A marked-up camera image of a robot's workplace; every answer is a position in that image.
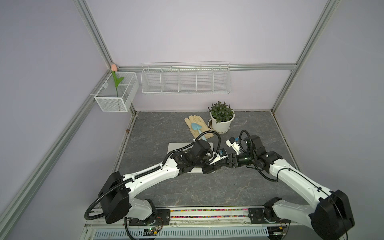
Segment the silver laptop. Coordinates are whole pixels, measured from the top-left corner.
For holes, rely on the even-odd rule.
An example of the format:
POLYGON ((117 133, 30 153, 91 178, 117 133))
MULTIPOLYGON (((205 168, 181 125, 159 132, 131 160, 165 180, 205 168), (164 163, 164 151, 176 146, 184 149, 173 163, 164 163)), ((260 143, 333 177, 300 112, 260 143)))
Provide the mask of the silver laptop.
POLYGON ((213 146, 204 140, 193 143, 169 143, 168 159, 174 160, 179 175, 186 173, 203 173, 210 160, 215 156, 213 146))

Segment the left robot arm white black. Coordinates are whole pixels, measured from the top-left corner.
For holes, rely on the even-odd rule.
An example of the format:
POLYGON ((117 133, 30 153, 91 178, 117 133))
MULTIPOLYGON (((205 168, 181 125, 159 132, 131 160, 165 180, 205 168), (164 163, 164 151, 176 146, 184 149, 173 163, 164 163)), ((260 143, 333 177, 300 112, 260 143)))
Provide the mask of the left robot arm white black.
POLYGON ((85 220, 104 218, 107 224, 112 224, 123 218, 134 218, 146 225, 153 224, 158 211, 153 201, 136 199, 139 193, 195 168, 200 168, 203 174, 213 173, 219 169, 217 163, 227 158, 228 154, 221 148, 220 142, 213 151, 211 145, 202 139, 203 136, 200 134, 192 143, 170 151, 161 163, 145 170, 125 175, 112 173, 97 199, 87 208, 85 220))

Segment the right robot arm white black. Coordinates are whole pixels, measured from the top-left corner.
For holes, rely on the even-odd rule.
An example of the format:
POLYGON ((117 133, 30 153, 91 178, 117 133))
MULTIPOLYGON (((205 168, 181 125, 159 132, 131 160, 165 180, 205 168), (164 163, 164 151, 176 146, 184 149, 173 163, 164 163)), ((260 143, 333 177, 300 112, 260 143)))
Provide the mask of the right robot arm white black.
POLYGON ((218 165, 229 168, 247 166, 255 169, 264 179, 272 183, 285 183, 299 194, 306 205, 298 205, 275 197, 264 204, 263 215, 268 223, 289 220, 306 226, 323 240, 348 239, 348 231, 355 226, 355 220, 348 196, 332 191, 298 171, 281 155, 267 151, 260 137, 242 130, 244 139, 230 138, 226 144, 234 150, 228 154, 217 150, 221 159, 218 165))

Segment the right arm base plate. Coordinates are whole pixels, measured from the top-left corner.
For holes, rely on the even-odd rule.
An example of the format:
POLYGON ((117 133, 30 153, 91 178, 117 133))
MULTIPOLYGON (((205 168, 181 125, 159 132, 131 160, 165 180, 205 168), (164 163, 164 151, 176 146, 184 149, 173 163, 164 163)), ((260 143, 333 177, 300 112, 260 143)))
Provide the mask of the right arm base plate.
POLYGON ((289 224, 290 220, 278 218, 270 208, 255 207, 248 209, 248 218, 252 224, 289 224))

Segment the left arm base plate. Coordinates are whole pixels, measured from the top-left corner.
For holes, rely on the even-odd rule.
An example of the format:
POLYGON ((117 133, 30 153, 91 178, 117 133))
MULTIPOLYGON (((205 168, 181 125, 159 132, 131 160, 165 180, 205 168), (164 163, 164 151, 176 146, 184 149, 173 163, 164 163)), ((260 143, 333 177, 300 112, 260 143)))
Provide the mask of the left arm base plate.
POLYGON ((157 209, 155 214, 150 215, 146 220, 137 218, 129 219, 129 226, 168 226, 171 220, 170 209, 157 209))

